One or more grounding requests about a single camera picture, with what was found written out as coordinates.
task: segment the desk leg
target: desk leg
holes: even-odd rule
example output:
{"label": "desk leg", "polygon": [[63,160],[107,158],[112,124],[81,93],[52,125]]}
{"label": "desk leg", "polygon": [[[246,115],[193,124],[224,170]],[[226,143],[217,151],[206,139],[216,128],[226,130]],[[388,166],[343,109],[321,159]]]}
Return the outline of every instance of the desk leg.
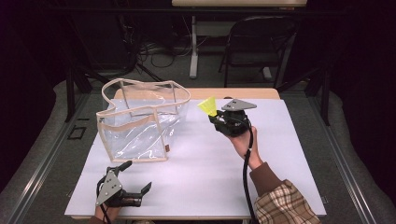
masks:
{"label": "desk leg", "polygon": [[198,52],[197,52],[197,27],[195,16],[192,16],[191,22],[192,32],[192,54],[191,54],[191,67],[190,67],[190,78],[197,78],[198,68]]}

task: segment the white tabletop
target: white tabletop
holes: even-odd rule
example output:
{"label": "white tabletop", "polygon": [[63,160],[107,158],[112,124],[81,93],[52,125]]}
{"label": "white tabletop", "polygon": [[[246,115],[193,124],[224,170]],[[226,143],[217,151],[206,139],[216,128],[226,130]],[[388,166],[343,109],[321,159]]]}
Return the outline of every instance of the white tabletop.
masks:
{"label": "white tabletop", "polygon": [[[244,99],[257,108],[246,110],[258,128],[259,149],[275,173],[287,178],[305,196],[318,216],[326,211],[309,170],[288,109],[282,100]],[[230,100],[217,100],[218,108]],[[141,207],[125,207],[120,217],[133,219],[241,219],[249,218],[242,182],[243,160],[230,141],[216,132],[207,115],[189,102],[188,116],[176,130],[168,161],[136,162],[119,174],[123,188],[139,192],[152,182]],[[93,142],[80,180],[65,214],[90,217],[95,189],[106,173],[109,157],[99,136]],[[251,199],[256,190],[248,179]]]}
{"label": "white tabletop", "polygon": [[305,7],[306,0],[172,0],[174,7]]}

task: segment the person's hand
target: person's hand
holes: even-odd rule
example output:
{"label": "person's hand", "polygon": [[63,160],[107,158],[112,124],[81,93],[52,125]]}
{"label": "person's hand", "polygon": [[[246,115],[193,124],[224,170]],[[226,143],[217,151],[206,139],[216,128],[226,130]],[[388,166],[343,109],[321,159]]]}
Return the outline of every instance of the person's hand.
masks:
{"label": "person's hand", "polygon": [[[103,204],[103,206],[105,207],[107,216],[110,218],[110,221],[113,222],[114,220],[116,220],[117,216],[119,215],[119,212],[121,210],[121,207],[108,207]],[[102,209],[100,208],[100,206],[97,206],[95,208],[95,216],[101,220],[104,220],[105,222],[107,222],[106,218],[105,218],[105,214],[103,214]]]}
{"label": "person's hand", "polygon": [[[262,164],[262,159],[260,158],[259,150],[258,150],[258,146],[257,146],[257,129],[256,129],[256,127],[252,126],[251,131],[253,132],[253,146],[251,147],[251,153],[250,153],[250,158],[248,161],[248,166],[250,167],[251,170],[254,170]],[[248,144],[250,141],[250,131],[247,130],[246,132],[244,132],[241,135],[236,136],[236,137],[231,137],[231,136],[227,136],[227,137],[230,139],[230,141],[233,144],[233,147],[235,148],[238,155],[242,159],[245,159],[245,155],[247,154],[247,151],[248,151]]]}

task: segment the transparent vinyl tote bag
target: transparent vinyl tote bag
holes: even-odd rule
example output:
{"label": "transparent vinyl tote bag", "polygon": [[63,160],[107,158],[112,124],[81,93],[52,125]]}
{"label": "transparent vinyl tote bag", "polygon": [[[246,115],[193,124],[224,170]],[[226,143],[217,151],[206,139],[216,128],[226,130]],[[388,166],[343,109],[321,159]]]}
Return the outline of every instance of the transparent vinyl tote bag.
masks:
{"label": "transparent vinyl tote bag", "polygon": [[174,81],[117,78],[102,88],[98,132],[111,161],[165,161],[190,93]]}

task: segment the plaid sleeve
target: plaid sleeve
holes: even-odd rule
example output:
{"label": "plaid sleeve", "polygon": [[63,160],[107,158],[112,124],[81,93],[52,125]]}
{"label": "plaid sleeve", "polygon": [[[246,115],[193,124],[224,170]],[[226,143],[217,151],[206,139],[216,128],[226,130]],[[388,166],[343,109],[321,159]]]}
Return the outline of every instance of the plaid sleeve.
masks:
{"label": "plaid sleeve", "polygon": [[264,193],[255,204],[261,224],[320,223],[304,196],[289,180]]}

